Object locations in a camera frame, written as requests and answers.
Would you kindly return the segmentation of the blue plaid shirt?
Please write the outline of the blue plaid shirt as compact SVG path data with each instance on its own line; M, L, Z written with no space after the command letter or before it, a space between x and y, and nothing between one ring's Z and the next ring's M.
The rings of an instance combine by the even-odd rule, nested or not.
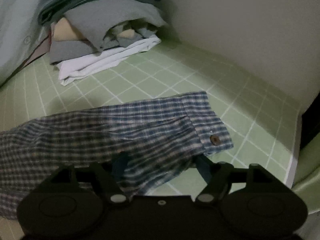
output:
M118 185L129 196L172 180L196 155L233 147L204 91L36 118L1 132L1 216L62 165L129 156Z

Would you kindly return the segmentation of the white folded garment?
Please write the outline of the white folded garment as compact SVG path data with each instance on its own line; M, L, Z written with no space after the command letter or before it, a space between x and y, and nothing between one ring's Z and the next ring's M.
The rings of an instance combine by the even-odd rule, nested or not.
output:
M112 48L102 53L94 53L62 61L57 64L57 68L59 69L58 81L61 85L66 86L75 80L80 80L103 70L116 67L128 57L147 52L160 43L161 39L156 35L152 35L126 48Z

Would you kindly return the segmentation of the cream folded garment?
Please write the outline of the cream folded garment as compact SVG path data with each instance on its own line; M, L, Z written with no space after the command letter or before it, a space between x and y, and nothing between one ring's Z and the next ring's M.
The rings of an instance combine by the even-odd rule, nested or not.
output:
M57 23L52 25L53 39L55 41L85 41L87 38L73 27L66 18L61 18ZM117 38L132 39L135 31L130 26L118 26L111 29L111 34Z

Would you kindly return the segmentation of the grey folded sweater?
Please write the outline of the grey folded sweater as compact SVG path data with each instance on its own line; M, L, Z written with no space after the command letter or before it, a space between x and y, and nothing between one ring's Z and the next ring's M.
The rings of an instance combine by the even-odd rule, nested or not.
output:
M87 40L55 41L52 37L49 51L51 63L100 53L111 48L126 48L141 39L149 38L166 25L161 12L154 5L136 0L88 2L65 12L61 18L63 17ZM117 38L112 35L111 29L118 26L130 26L135 31L134 37Z

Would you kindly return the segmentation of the light teal fabric storage bag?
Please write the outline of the light teal fabric storage bag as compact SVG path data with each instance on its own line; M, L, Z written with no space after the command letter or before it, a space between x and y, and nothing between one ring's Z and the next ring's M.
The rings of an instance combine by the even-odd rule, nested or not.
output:
M38 24L40 0L1 0L1 83L33 54L48 36Z

